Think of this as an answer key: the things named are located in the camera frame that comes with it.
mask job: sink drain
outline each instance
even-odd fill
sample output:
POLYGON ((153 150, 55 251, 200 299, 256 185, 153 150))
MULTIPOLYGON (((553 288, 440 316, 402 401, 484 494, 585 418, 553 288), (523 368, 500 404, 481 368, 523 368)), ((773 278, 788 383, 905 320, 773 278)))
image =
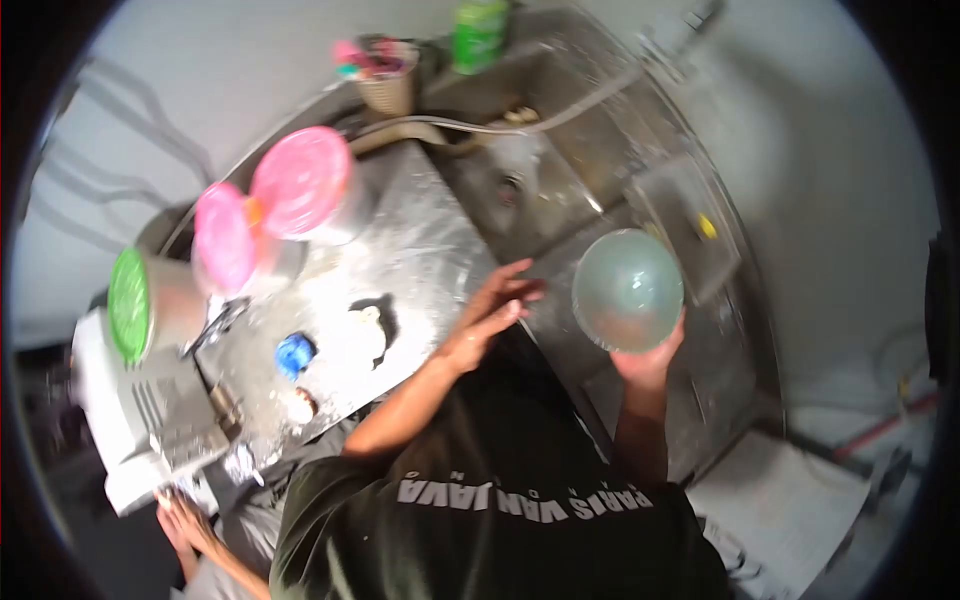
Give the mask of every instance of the sink drain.
POLYGON ((500 204, 513 208, 523 193, 523 181, 516 175, 504 175, 496 186, 496 197, 500 204))

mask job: white paper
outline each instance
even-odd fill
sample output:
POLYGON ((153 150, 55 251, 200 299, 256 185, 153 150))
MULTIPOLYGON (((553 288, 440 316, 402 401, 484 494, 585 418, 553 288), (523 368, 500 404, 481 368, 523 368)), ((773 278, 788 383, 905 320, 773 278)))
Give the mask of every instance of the white paper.
POLYGON ((687 497, 735 580, 760 599, 799 598, 850 531, 868 481, 751 431, 687 497))

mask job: plastic container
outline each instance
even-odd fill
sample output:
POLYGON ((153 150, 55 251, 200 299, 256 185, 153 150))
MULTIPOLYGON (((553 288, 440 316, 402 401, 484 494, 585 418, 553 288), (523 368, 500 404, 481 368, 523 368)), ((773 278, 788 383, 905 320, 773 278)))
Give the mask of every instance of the plastic container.
POLYGON ((279 240, 261 226, 263 208, 229 183, 214 183, 197 200, 191 265, 201 289, 232 300, 278 292, 300 274, 306 244, 279 240))
POLYGON ((699 306, 730 280, 740 252, 720 204, 721 192, 690 154, 673 157, 633 177, 627 201, 649 212, 663 242, 680 263, 687 293, 699 306))
POLYGON ((127 248, 113 264, 107 313, 113 343, 136 363, 152 349, 179 347, 200 335, 206 296, 186 263, 127 248))
POLYGON ((420 50, 407 42, 396 42, 397 57, 403 68, 396 73, 374 75, 357 81, 357 89, 367 106, 388 117, 412 114, 417 100, 416 67, 420 50))
POLYGON ((584 252, 573 276, 573 315, 604 350, 642 353, 670 335, 684 308, 673 255, 639 229, 612 231, 584 252))
POLYGON ((372 193, 347 141, 329 127, 277 142, 253 172, 251 195, 263 203, 264 230, 287 240, 340 246, 373 215, 372 193))

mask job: flexible hose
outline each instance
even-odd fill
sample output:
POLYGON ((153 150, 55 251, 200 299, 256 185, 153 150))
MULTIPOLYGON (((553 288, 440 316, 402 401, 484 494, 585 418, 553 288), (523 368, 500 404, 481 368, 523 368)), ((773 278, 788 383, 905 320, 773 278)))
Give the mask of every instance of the flexible hose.
POLYGON ((630 85, 640 79, 643 76, 645 71, 640 65, 636 65, 633 68, 628 68, 626 71, 620 75, 609 80, 606 84, 601 85, 596 88, 578 102, 570 105, 569 107, 561 110, 557 114, 553 115, 545 121, 540 121, 539 123, 534 123, 526 127, 518 128, 499 128, 499 127, 489 127, 487 125, 474 125, 472 123, 465 123, 463 121, 457 121, 455 119, 447 119, 446 117, 437 117, 431 116, 428 114, 412 114, 405 117, 397 117, 395 119, 389 119, 387 121, 380 121, 379 123, 374 123, 368 125, 357 133, 357 137, 362 137, 369 133, 378 132, 384 128, 391 127, 398 123, 429 123, 430 125, 436 125, 437 127, 443 127, 449 130, 457 130, 459 132, 471 132, 471 133, 490 133, 493 135, 530 135, 532 133, 545 132, 547 130, 553 129, 567 121, 580 116, 588 109, 595 107, 604 100, 607 100, 613 94, 620 91, 627 85, 630 85))

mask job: green lid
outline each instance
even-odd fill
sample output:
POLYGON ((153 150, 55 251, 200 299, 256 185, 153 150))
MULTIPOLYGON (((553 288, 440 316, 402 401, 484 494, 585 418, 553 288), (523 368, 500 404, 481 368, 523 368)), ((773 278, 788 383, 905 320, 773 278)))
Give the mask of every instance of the green lid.
POLYGON ((143 256, 136 248, 120 252, 113 263, 107 292, 110 334, 120 355, 135 363, 147 349, 150 333, 150 288, 143 256))

